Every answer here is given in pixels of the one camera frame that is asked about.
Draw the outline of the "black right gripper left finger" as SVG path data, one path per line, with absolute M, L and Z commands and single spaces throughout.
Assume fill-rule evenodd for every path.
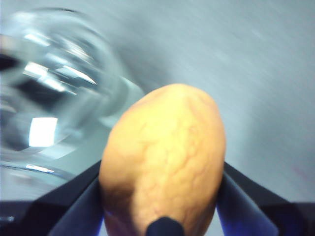
M 103 210 L 98 173 L 100 162 L 31 201 L 1 201 L 2 236 L 97 236 Z

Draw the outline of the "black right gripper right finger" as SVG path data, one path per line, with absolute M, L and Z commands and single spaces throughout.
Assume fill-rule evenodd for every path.
M 217 212 L 226 236 L 313 236 L 315 204 L 290 202 L 225 163 Z

